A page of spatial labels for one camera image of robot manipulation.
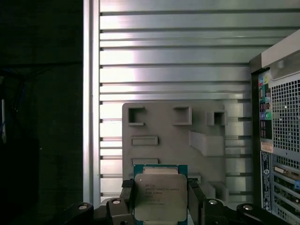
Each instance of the intel xeon processor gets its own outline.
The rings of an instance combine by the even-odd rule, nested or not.
[[[187,177],[180,174],[178,166],[135,165],[136,220],[184,224],[188,207],[187,186]]]

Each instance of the aluminum panel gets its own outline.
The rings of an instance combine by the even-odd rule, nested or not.
[[[299,13],[213,13],[166,15],[104,15],[101,30],[175,28],[284,28],[300,27]]]
[[[122,174],[122,159],[105,159],[100,161],[101,174]]]
[[[100,51],[100,64],[199,64],[248,63],[266,47],[253,48],[190,48],[159,50],[106,50]]]
[[[252,122],[231,122],[225,126],[227,136],[251,136]]]
[[[250,81],[250,70],[246,66],[103,68],[100,74],[101,83]]]
[[[124,103],[107,103],[100,105],[100,119],[122,119],[122,106]],[[250,103],[224,102],[228,117],[251,117]]]
[[[299,0],[100,0],[101,12],[212,11],[300,8]]]
[[[101,137],[122,137],[122,121],[105,121],[100,123]],[[229,122],[225,126],[226,136],[251,136],[251,122]]]
[[[104,200],[121,192],[121,108],[125,102],[214,99],[224,102],[230,117],[225,128],[225,153],[231,157],[226,158],[226,185],[234,194],[230,201],[249,201],[252,178],[243,175],[249,175],[252,168],[249,158],[239,158],[252,153],[246,64],[300,27],[295,11],[300,1],[100,2],[100,90],[99,83],[93,85],[101,101],[97,107],[102,120],[102,178],[101,190],[94,193],[101,191]]]
[[[226,173],[251,173],[251,158],[227,158],[225,160]]]
[[[115,149],[115,148],[122,148],[122,138],[117,138],[121,139],[120,141],[116,140],[105,140],[105,138],[102,138],[103,140],[100,141],[100,148],[102,149]]]
[[[252,177],[226,177],[226,186],[230,192],[252,191]]]
[[[247,39],[279,38],[291,35],[297,29],[274,30],[196,30],[196,31],[141,31],[141,32],[108,32],[100,33],[101,41],[119,40],[172,40],[172,39]]]
[[[101,94],[100,101],[151,101],[151,100],[227,100],[250,99],[250,93],[147,93]]]
[[[101,192],[107,193],[121,193],[122,191],[122,178],[101,178]]]
[[[251,147],[252,139],[227,139],[225,140],[225,146],[227,147],[240,147],[240,146],[247,146]]]
[[[122,149],[101,149],[100,156],[102,157],[121,156],[122,157]]]
[[[281,41],[282,38],[243,38],[243,39],[191,39],[183,40],[145,40],[145,41],[100,41],[100,48],[121,47],[183,47],[183,46],[249,46],[262,45],[272,46]]]
[[[99,1],[83,1],[83,201],[100,205],[99,171]]]
[[[100,87],[100,92],[103,94],[114,93],[163,93],[163,92],[241,92],[250,93],[250,86],[248,83],[240,82],[203,82],[203,83],[165,83],[165,84],[145,84],[136,85],[134,83],[127,85],[103,85]]]
[[[252,148],[250,147],[227,147],[225,148],[226,155],[250,155]]]

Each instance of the metal frame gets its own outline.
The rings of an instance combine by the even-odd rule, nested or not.
[[[83,201],[100,205],[99,0],[83,1]]]
[[[261,73],[274,62],[300,52],[300,30],[260,53],[250,61],[251,73]]]

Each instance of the horizontal metal slat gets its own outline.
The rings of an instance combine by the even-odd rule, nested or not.
[[[252,173],[251,158],[226,158],[226,173]]]
[[[126,47],[183,47],[183,46],[272,46],[282,38],[243,38],[243,39],[192,39],[183,40],[129,40],[129,41],[100,41],[100,48]]]
[[[122,156],[122,149],[101,149],[100,156]]]
[[[101,178],[100,183],[102,193],[121,193],[122,191],[122,178]]]
[[[285,38],[297,29],[286,30],[201,30],[201,31],[140,31],[100,33],[101,41],[113,40],[172,40],[172,39],[244,39],[244,38]]]
[[[250,99],[250,93],[148,93],[100,94],[100,101],[151,101],[151,100],[228,100]]]
[[[101,83],[250,81],[249,67],[103,68]]]
[[[107,148],[107,149],[112,149],[112,148],[122,148],[122,138],[117,138],[120,139],[118,141],[116,140],[105,140],[105,138],[102,138],[104,140],[100,141],[100,147],[101,148]]]
[[[100,160],[101,174],[122,174],[121,159],[103,159]]]
[[[252,123],[245,122],[229,122],[225,126],[226,136],[249,136],[252,135]],[[121,137],[122,136],[122,121],[106,121],[100,123],[101,137]]]
[[[230,155],[250,155],[252,154],[252,149],[250,147],[226,147],[225,154],[227,156]],[[122,156],[122,149],[101,149],[100,156],[102,157],[121,157]]]
[[[248,63],[267,47],[100,51],[100,65]]]
[[[300,8],[298,0],[100,0],[101,12],[267,10]]]
[[[122,148],[122,138],[119,137],[120,141],[109,141],[106,138],[102,138],[103,141],[100,141],[100,148],[101,149],[115,149],[115,148]],[[230,148],[239,148],[239,147],[247,147],[251,148],[252,141],[251,139],[237,139],[237,140],[225,140],[225,146]]]
[[[124,103],[103,103],[100,105],[100,119],[122,119]],[[251,117],[250,103],[224,102],[228,117]]]
[[[179,93],[179,92],[240,92],[250,93],[250,85],[244,83],[164,83],[144,84],[130,83],[127,85],[103,85],[100,93]]]
[[[226,186],[229,191],[241,192],[252,191],[252,177],[226,177]]]
[[[101,30],[300,27],[299,13],[104,15]]]
[[[251,155],[252,148],[250,147],[226,147],[226,155]]]
[[[239,147],[239,146],[252,146],[252,139],[227,139],[225,140],[225,146],[227,147]]]

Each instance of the square cutout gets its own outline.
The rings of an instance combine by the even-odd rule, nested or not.
[[[191,125],[192,108],[189,106],[177,106],[173,108],[174,123],[173,125]]]
[[[141,120],[141,114],[146,112],[145,107],[128,108],[128,123],[130,126],[143,126],[145,123]]]

